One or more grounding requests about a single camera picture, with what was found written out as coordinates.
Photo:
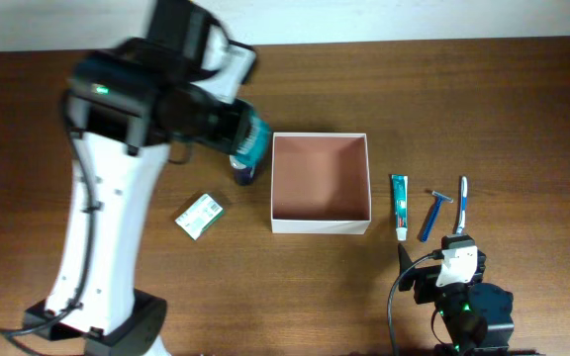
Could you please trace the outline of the teal Listerine mouthwash bottle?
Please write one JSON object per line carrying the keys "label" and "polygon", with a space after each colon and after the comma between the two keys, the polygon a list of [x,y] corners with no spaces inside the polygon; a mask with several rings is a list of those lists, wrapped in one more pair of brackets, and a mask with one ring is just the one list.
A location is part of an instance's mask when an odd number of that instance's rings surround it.
{"label": "teal Listerine mouthwash bottle", "polygon": [[246,117],[248,118],[248,129],[244,133],[237,151],[230,156],[230,163],[234,169],[256,167],[264,158],[271,140],[270,126],[255,111],[250,110]]}

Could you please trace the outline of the clear spray bottle dark liquid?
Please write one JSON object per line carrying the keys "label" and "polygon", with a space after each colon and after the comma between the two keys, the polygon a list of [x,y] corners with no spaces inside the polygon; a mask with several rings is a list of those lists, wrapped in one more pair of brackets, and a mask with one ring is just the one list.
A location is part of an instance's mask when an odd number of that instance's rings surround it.
{"label": "clear spray bottle dark liquid", "polygon": [[256,164],[241,161],[237,156],[230,156],[230,164],[233,169],[235,181],[241,185],[250,185],[254,181]]}

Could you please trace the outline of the green white Dettol soap box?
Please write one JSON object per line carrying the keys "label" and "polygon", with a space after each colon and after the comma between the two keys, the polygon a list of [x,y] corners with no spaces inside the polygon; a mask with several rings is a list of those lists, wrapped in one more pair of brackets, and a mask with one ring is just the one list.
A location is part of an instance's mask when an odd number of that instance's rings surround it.
{"label": "green white Dettol soap box", "polygon": [[224,213],[224,208],[209,194],[198,198],[175,223],[197,240]]}

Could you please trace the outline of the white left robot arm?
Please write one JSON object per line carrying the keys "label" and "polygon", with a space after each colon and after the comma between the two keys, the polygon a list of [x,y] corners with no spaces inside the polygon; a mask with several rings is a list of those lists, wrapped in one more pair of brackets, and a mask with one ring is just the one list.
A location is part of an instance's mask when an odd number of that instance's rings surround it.
{"label": "white left robot arm", "polygon": [[59,104],[73,153],[64,252],[22,333],[80,337],[88,355],[162,355],[167,303],[135,286],[143,226],[171,145],[202,144],[253,166],[268,127],[238,98],[253,47],[191,1],[158,0],[147,33],[90,52]]}

